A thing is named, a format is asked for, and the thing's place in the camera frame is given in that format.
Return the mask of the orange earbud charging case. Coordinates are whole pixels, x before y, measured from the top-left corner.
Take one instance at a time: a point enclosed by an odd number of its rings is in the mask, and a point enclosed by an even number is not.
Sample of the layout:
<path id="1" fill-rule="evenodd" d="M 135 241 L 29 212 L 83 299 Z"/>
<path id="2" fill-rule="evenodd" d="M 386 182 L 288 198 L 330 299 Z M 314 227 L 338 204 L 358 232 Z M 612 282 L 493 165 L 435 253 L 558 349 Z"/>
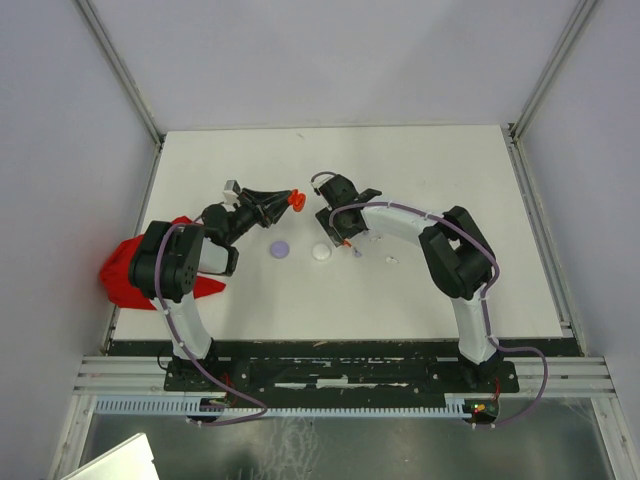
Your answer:
<path id="1" fill-rule="evenodd" d="M 299 191 L 298 189 L 294 189 L 291 191 L 290 195 L 287 198 L 288 204 L 291 206 L 292 210 L 296 213 L 301 212 L 306 204 L 306 195 Z"/>

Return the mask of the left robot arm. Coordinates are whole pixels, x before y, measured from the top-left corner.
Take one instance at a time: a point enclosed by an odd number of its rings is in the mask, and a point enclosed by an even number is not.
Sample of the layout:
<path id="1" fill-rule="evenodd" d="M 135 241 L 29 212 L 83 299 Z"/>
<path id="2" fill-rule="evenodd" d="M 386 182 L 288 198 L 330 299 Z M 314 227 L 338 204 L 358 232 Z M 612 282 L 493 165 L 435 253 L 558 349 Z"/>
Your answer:
<path id="1" fill-rule="evenodd" d="M 233 275 L 239 260 L 235 243 L 255 226 L 275 225 L 288 209 L 301 211 L 306 202 L 297 189 L 255 191 L 235 181 L 227 183 L 223 195 L 223 201 L 207 206 L 194 222 L 151 222 L 128 271 L 130 285 L 165 317 L 173 355 L 192 360 L 186 376 L 201 390 L 219 383 L 221 366 L 209 358 L 213 339 L 196 305 L 198 275 Z"/>

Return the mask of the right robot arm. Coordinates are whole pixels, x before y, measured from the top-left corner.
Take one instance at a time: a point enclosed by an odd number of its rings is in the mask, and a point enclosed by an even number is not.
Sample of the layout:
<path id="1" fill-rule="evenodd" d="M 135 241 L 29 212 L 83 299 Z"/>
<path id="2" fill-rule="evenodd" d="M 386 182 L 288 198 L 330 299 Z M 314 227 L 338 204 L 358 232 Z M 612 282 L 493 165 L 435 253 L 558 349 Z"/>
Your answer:
<path id="1" fill-rule="evenodd" d="M 486 296 L 500 269 L 468 210 L 423 211 L 387 200 L 375 189 L 359 192 L 351 180 L 333 172 L 319 172 L 310 183 L 326 202 L 315 217 L 334 246 L 349 246 L 356 236 L 373 231 L 421 249 L 433 283 L 452 302 L 460 382 L 472 391 L 491 384 L 501 355 Z"/>

